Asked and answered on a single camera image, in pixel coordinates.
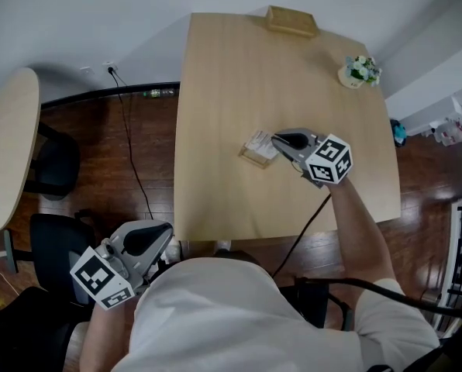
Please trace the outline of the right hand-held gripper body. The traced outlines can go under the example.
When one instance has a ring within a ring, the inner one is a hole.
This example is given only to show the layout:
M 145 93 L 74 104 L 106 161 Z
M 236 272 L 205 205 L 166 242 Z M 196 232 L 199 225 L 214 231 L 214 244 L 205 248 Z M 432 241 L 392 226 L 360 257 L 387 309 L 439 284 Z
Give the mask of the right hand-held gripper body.
M 317 188 L 339 184 L 353 166 L 350 145 L 333 134 L 326 136 L 306 128 L 284 129 L 275 133 L 271 142 Z

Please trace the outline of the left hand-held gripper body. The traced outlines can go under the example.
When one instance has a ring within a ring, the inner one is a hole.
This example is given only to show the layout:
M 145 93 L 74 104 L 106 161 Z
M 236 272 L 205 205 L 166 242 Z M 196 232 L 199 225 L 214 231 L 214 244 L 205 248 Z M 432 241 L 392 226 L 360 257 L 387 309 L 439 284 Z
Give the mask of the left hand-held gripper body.
M 70 275 L 105 310 L 142 294 L 148 273 L 173 238 L 168 222 L 145 219 L 123 223 L 96 248 L 88 247 Z

